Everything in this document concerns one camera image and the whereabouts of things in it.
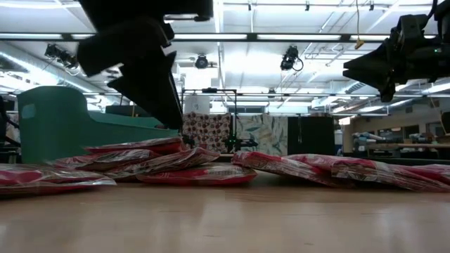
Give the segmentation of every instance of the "plastic packaging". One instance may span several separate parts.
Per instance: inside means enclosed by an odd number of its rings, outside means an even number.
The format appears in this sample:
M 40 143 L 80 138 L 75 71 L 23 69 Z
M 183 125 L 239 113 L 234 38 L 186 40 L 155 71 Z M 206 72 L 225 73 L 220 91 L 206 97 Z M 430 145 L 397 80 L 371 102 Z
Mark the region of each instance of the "plastic packaging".
M 253 169 L 242 168 L 229 163 L 208 163 L 182 171 L 138 175 L 144 183 L 165 183 L 180 186 L 223 186 L 247 183 L 256 177 Z
M 0 164 L 0 196 L 50 194 L 115 185 L 114 180 L 90 171 L 31 164 Z
M 132 164 L 160 156 L 161 155 L 151 150 L 119 150 L 106 153 L 60 158 L 47 162 L 47 164 L 57 168 L 107 171 L 125 164 Z
M 430 164 L 422 166 L 412 166 L 407 170 L 426 178 L 434 179 L 450 185 L 450 165 Z
M 326 186 L 336 188 L 353 187 L 353 184 L 349 181 L 332 178 L 329 171 L 324 171 L 303 162 L 273 155 L 265 155 L 260 152 L 239 151 L 233 156 L 231 162 L 243 167 L 249 167 L 274 174 L 300 177 Z
M 333 162 L 333 176 L 358 181 L 386 183 L 414 191 L 450 192 L 450 186 L 411 172 L 413 167 L 341 157 Z
M 104 172 L 112 179 L 128 180 L 139 174 L 155 174 L 163 171 L 178 171 L 194 167 L 207 162 L 212 162 L 220 156 L 219 153 L 194 148 L 171 155 L 165 155 L 152 160 L 146 160 L 136 164 L 127 164 Z
M 332 155 L 299 154 L 288 155 L 285 158 L 332 171 L 332 176 L 342 179 L 386 183 L 415 191 L 446 192 L 450 190 L 448 186 L 432 177 L 413 173 L 420 169 L 410 166 Z
M 98 147 L 88 147 L 85 150 L 90 153 L 105 153 L 118 150 L 145 149 L 152 150 L 161 155 L 169 155 L 186 149 L 181 137 L 155 138 L 147 141 L 102 145 Z

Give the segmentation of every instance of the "wooden table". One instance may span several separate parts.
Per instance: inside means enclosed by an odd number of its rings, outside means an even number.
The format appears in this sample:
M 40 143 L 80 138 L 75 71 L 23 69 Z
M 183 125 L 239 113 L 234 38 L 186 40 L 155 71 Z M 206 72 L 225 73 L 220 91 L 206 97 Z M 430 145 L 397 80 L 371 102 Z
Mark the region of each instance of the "wooden table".
M 1 253 L 450 252 L 450 194 L 124 184 L 0 201 Z

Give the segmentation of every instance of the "window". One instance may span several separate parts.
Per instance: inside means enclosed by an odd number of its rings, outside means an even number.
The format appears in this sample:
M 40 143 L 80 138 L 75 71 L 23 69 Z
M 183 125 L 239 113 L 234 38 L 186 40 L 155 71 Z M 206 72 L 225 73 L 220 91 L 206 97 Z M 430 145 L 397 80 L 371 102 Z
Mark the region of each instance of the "window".
M 419 125 L 405 126 L 404 133 L 404 138 L 409 138 L 410 134 L 419 134 Z
M 437 137 L 444 136 L 444 128 L 442 128 L 441 122 L 432 122 L 427 124 L 427 132 L 434 134 Z

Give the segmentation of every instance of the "black cabinet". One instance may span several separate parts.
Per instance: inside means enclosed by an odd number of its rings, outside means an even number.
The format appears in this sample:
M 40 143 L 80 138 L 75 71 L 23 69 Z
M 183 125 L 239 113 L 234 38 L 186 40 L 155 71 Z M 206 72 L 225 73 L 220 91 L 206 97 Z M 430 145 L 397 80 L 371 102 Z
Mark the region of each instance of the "black cabinet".
M 288 119 L 288 154 L 335 154 L 332 117 L 290 117 Z

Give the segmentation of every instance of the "robotic arm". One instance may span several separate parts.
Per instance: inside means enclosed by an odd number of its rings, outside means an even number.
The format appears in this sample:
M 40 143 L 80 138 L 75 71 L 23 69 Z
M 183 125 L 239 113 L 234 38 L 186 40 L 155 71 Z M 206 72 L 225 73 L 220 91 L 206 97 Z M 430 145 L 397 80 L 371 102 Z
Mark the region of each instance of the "robotic arm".
M 434 15 L 439 35 L 426 39 L 423 29 Z M 364 56 L 346 62 L 345 77 L 370 85 L 380 92 L 382 102 L 390 102 L 396 84 L 409 79 L 435 82 L 450 77 L 450 0 L 437 5 L 430 14 L 403 15 L 390 37 L 380 47 Z
M 79 0 L 97 34 L 81 41 L 77 58 L 88 77 L 122 64 L 122 77 L 108 84 L 171 129 L 182 125 L 181 105 L 172 76 L 176 51 L 165 53 L 174 31 L 166 15 L 206 21 L 213 15 L 212 0 Z

